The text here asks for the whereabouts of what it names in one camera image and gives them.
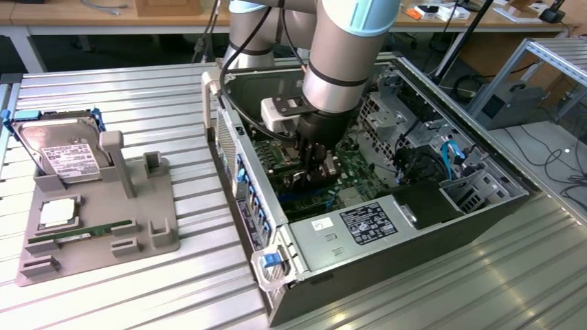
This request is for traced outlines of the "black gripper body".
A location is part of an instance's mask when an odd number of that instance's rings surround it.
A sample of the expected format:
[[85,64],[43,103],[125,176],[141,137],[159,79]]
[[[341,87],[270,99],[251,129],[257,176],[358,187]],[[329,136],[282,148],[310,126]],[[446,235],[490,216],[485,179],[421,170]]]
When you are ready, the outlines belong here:
[[310,145],[323,146],[327,151],[334,150],[346,134],[353,115],[354,111],[303,113],[297,127],[299,151],[306,153]]

